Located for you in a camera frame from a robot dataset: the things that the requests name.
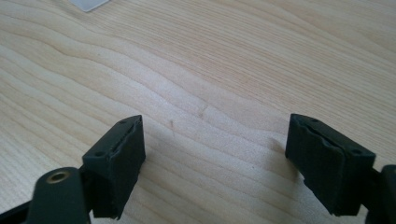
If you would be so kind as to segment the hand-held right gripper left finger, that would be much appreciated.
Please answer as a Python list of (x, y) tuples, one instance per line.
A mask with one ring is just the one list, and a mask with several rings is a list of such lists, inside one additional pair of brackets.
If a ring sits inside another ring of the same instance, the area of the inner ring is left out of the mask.
[(83, 155), (95, 217), (120, 219), (145, 158), (141, 115), (118, 121)]

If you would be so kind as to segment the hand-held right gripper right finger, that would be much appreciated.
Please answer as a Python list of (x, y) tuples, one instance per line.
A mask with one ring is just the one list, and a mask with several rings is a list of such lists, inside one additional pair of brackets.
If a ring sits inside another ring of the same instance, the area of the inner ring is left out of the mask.
[(358, 214), (373, 152), (318, 119), (292, 114), (285, 156), (329, 213)]

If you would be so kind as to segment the white sheet corner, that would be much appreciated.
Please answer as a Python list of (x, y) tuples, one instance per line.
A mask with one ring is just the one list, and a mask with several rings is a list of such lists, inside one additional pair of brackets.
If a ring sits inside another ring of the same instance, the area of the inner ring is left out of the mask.
[(69, 0), (69, 1), (83, 12), (89, 12), (106, 4), (110, 0)]

